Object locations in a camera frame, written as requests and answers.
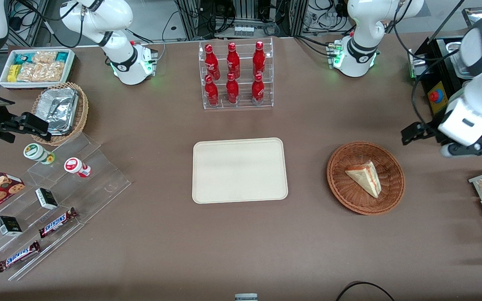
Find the red emergency stop button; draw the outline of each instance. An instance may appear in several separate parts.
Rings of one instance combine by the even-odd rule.
[[[433,91],[429,94],[429,100],[432,102],[437,101],[438,98],[440,98],[440,94],[438,93],[438,91]]]

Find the small black box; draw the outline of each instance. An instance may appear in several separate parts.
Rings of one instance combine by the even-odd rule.
[[[59,206],[53,197],[53,193],[46,188],[39,188],[35,190],[35,193],[38,201],[40,202],[40,206],[49,210],[57,209],[57,206]]]
[[[15,217],[0,216],[0,231],[6,236],[18,236],[22,233]]]

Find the white tray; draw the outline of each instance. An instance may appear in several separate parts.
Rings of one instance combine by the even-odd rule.
[[[284,145],[278,138],[203,141],[193,148],[198,204],[287,197]]]
[[[63,69],[63,74],[61,76],[61,80],[59,80],[59,82],[8,82],[7,81],[8,71],[10,70],[10,66],[12,66],[12,64],[14,63],[16,56],[19,54],[34,53],[39,50],[68,53],[67,60],[64,63],[64,69]],[[12,50],[8,54],[5,67],[3,68],[3,71],[1,73],[0,85],[7,89],[34,89],[34,88],[47,88],[47,87],[55,86],[56,84],[62,84],[63,82],[66,82],[68,79],[70,70],[72,69],[72,63],[73,63],[74,57],[75,57],[74,52],[68,48],[40,48],[40,49]]]

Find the clear acrylic stand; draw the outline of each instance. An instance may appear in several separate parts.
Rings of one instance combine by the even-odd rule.
[[[265,85],[264,101],[261,105],[254,105],[252,103],[252,83],[254,82],[254,75],[252,73],[252,56],[256,50],[256,42],[262,41],[264,43],[265,52],[265,72],[262,81]],[[228,42],[223,40],[213,40],[200,42],[198,52],[198,62],[200,65],[200,84],[202,86],[202,99],[204,109],[235,109],[235,108],[265,108],[274,105],[274,69],[273,69],[273,40],[272,38],[260,39],[239,39],[235,40],[237,53],[241,61],[241,77],[237,79],[239,84],[239,103],[232,105],[228,101],[228,93],[226,93],[226,82],[228,81],[226,75],[228,74],[228,65],[226,64],[226,57],[228,56]],[[218,59],[218,69],[220,71],[220,79],[215,81],[218,88],[218,106],[212,107],[209,105],[206,97],[204,86],[206,82],[204,77],[207,74],[206,70],[206,52],[204,46],[211,44],[213,52]]]
[[[22,278],[130,185],[120,170],[99,150],[99,146],[82,133],[53,151],[55,162],[47,166],[38,162],[21,177],[27,185],[26,188],[19,196],[8,200],[5,207],[0,206],[0,215],[15,217],[23,233],[17,237],[3,236],[0,233],[0,261],[30,246],[35,240],[40,243],[41,252],[15,263],[1,273],[2,277],[8,280]],[[91,175],[80,178],[67,173],[63,164],[71,157],[80,158],[90,166]],[[39,187],[52,191],[59,203],[57,209],[47,210],[40,206],[35,194]],[[38,230],[71,207],[74,207],[79,215],[41,239]]]

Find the yellow snack package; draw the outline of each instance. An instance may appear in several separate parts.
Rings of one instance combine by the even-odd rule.
[[[21,65],[11,65],[8,69],[7,81],[16,82],[16,77],[20,73]]]

